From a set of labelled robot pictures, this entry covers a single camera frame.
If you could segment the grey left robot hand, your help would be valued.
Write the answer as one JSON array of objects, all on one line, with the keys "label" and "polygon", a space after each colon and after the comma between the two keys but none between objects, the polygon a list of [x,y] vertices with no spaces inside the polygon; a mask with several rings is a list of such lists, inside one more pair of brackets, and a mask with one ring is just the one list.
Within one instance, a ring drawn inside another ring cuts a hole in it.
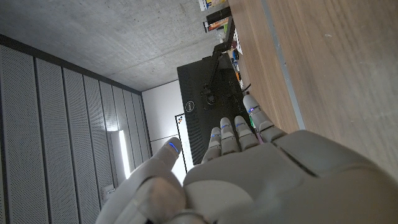
[{"label": "grey left robot hand", "polygon": [[285,133],[251,95],[241,116],[213,128],[202,162],[183,181],[169,139],[105,203],[98,223],[396,223],[397,181],[337,142]]}]

